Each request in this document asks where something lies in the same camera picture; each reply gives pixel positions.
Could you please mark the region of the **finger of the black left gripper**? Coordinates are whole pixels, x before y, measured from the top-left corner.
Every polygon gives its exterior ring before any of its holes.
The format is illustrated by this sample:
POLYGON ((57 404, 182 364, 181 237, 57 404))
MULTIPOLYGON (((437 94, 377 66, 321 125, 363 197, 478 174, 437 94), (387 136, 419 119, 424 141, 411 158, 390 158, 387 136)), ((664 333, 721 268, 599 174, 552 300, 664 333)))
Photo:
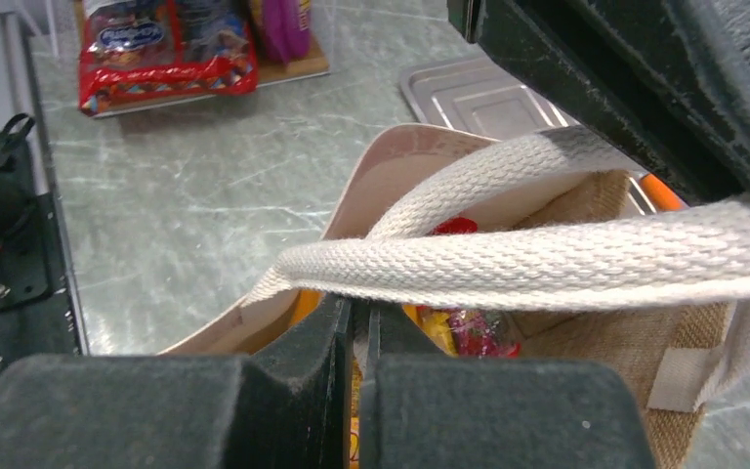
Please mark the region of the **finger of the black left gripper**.
POLYGON ((750 193, 750 1, 451 1, 447 13, 686 203, 750 193))

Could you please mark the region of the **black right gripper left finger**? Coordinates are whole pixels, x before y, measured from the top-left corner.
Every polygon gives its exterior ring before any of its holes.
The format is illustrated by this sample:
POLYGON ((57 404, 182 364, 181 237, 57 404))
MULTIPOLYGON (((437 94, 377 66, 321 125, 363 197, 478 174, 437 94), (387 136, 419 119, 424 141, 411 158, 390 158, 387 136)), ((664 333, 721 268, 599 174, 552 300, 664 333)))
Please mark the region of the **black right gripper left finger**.
POLYGON ((251 356, 36 355, 0 376, 0 468, 345 468, 352 302, 251 356))

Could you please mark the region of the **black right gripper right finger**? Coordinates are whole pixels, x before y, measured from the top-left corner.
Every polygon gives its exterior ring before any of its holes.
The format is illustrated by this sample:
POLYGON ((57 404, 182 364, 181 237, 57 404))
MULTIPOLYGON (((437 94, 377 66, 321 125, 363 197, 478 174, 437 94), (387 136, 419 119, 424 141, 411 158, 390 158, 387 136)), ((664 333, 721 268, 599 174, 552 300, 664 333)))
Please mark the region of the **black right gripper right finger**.
POLYGON ((651 468, 637 404, 596 362, 451 358, 395 304, 360 302, 364 468, 651 468))

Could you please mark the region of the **burlap grocery bag pink print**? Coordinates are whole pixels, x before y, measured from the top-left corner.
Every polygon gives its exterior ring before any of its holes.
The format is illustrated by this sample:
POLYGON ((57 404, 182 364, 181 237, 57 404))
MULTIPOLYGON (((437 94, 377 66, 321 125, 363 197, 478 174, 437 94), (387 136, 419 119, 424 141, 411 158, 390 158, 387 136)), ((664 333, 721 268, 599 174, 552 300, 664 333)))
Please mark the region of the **burlap grocery bag pink print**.
POLYGON ((506 142, 388 129, 321 239, 172 352, 256 351, 323 292, 502 311, 526 357, 615 369, 657 465, 679 468, 705 405, 750 375, 750 197, 630 215, 636 168, 581 126, 506 142))

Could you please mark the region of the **red candy bag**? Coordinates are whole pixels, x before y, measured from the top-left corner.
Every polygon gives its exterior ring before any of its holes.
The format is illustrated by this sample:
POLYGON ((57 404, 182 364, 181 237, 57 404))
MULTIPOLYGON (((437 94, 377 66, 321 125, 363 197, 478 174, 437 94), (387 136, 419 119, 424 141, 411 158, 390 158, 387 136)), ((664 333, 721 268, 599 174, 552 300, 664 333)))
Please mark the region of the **red candy bag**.
POLYGON ((446 330, 460 357, 516 358, 520 344, 509 333, 505 317, 477 309, 435 309, 433 318, 446 330))

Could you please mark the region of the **orange snack bag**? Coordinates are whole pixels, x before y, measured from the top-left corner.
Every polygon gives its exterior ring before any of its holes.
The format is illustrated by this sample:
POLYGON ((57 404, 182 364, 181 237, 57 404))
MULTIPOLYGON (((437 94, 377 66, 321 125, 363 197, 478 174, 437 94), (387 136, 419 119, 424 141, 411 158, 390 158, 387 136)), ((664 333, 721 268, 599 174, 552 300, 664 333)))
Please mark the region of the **orange snack bag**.
POLYGON ((464 361, 400 307, 330 295, 284 336, 297 371, 284 468, 465 468, 464 361))

